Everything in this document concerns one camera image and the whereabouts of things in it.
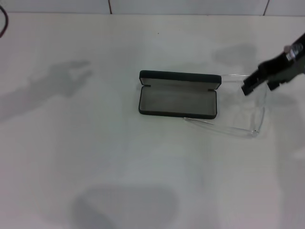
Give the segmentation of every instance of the black cable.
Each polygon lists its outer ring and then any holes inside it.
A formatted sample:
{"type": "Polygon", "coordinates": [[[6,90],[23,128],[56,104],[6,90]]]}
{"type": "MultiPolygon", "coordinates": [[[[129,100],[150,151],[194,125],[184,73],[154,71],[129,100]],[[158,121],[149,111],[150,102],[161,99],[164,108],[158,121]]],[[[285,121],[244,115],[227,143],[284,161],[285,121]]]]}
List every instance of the black cable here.
{"type": "Polygon", "coordinates": [[[2,13],[4,14],[5,17],[5,25],[2,29],[2,31],[0,32],[0,38],[4,35],[5,31],[7,30],[8,26],[9,26],[9,17],[7,12],[5,11],[5,9],[0,5],[0,10],[2,11],[2,13]]]}

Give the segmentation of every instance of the white tabletop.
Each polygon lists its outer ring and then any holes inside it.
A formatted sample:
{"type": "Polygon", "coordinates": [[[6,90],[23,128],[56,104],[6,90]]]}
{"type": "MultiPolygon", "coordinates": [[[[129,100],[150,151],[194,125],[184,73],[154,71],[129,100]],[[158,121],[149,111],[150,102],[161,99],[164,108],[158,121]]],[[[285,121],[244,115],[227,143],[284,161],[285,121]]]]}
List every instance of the white tabletop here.
{"type": "Polygon", "coordinates": [[[140,70],[251,73],[305,18],[10,14],[1,229],[305,227],[305,79],[237,138],[138,112],[140,70]]]}

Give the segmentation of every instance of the white wall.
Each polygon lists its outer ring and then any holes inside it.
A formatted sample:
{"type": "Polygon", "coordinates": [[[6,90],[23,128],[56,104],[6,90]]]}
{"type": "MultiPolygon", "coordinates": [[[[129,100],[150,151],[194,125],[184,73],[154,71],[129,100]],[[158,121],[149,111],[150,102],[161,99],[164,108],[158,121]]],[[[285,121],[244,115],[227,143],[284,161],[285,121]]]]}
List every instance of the white wall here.
{"type": "Polygon", "coordinates": [[[266,15],[305,16],[305,0],[270,0],[266,15]]]}
{"type": "Polygon", "coordinates": [[[114,14],[263,15],[267,0],[111,0],[114,14]]]}
{"type": "Polygon", "coordinates": [[[71,12],[109,14],[108,0],[1,0],[9,12],[71,12]]]}

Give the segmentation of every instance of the transparent eyeglass frame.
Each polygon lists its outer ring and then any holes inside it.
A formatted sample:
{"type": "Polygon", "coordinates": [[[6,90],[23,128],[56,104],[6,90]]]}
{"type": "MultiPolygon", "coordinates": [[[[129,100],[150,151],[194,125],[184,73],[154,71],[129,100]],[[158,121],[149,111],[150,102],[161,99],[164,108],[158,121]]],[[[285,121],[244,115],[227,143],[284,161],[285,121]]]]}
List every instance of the transparent eyeglass frame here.
{"type": "Polygon", "coordinates": [[[256,137],[265,117],[267,84],[258,86],[245,96],[241,86],[245,74],[222,75],[217,91],[217,116],[213,120],[185,117],[184,120],[229,135],[256,137]]]}

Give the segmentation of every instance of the white table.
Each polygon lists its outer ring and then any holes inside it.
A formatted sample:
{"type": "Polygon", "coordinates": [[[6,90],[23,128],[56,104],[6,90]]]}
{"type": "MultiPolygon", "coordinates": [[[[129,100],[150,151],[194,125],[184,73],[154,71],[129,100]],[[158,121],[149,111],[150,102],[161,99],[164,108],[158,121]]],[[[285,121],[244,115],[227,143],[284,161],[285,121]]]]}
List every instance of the white table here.
{"type": "Polygon", "coordinates": [[[305,79],[242,139],[138,112],[140,70],[251,73],[305,18],[10,14],[1,229],[305,227],[305,79]]]}

